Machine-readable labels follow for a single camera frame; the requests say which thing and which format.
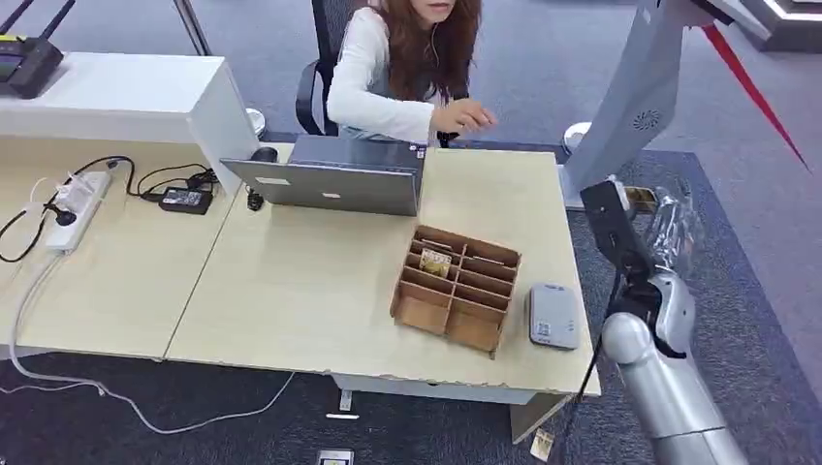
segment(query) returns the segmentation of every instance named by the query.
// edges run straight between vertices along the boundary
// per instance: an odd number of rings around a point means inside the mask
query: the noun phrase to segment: plastic bag
[[[680,190],[679,197],[664,187],[654,190],[657,208],[646,230],[646,245],[658,265],[684,278],[705,240],[705,229],[693,208],[690,188],[681,182]]]

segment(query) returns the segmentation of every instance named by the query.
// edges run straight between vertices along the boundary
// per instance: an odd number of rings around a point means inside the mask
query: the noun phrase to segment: office chair
[[[308,134],[314,136],[338,136],[339,134],[336,123],[329,119],[329,90],[332,86],[333,68],[345,37],[345,28],[360,3],[356,0],[311,0],[320,59],[311,62],[302,70],[296,103],[297,120]],[[323,84],[323,129],[320,129],[314,119],[313,111],[314,79],[318,75]],[[457,136],[457,134],[437,134],[440,145],[443,147],[448,147],[449,141]]]

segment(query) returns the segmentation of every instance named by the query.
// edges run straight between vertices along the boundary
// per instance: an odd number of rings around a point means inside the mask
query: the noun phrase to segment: dark carpet
[[[469,142],[481,148],[552,147]],[[820,463],[822,415],[771,305],[693,154],[647,151],[622,178],[645,186],[688,179],[706,242],[688,284],[699,312],[695,355],[737,440],[753,464]],[[591,329],[601,325],[613,270],[600,257],[584,215],[569,213]],[[264,405],[287,375],[250,369],[105,356],[49,354],[24,361],[48,373],[93,377],[133,396],[171,428]],[[601,360],[603,396],[587,399],[570,440],[572,463],[651,463],[648,442],[615,368]],[[0,385],[23,383],[0,364]],[[299,374],[262,415],[171,437],[145,429],[123,403],[92,388],[0,396],[0,457],[8,465],[310,464],[318,449],[353,449],[358,464],[530,464],[530,441],[512,447],[508,408],[356,393],[359,420],[330,420],[330,378]],[[558,430],[562,415],[546,427]]]

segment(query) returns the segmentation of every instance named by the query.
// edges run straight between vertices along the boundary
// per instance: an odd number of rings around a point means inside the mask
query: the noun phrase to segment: router antenna
[[[15,25],[18,19],[22,16],[23,12],[26,11],[29,5],[32,4],[34,0],[23,0],[20,2],[20,5],[3,21],[3,24],[0,25],[0,35],[6,34],[9,32],[9,29]]]
[[[63,18],[69,13],[69,10],[75,6],[76,1],[77,0],[69,0],[63,5],[63,8],[57,12],[57,16],[55,16],[48,26],[46,26],[46,29],[43,30],[43,34],[40,35],[40,39],[48,40],[48,38],[51,37],[51,34],[53,34],[54,30],[57,29],[57,26],[60,25],[60,22],[62,22]]]

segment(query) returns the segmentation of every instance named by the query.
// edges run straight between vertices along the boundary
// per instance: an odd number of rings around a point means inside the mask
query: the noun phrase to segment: black mouse
[[[260,147],[251,155],[251,161],[277,163],[279,153],[273,147]]]

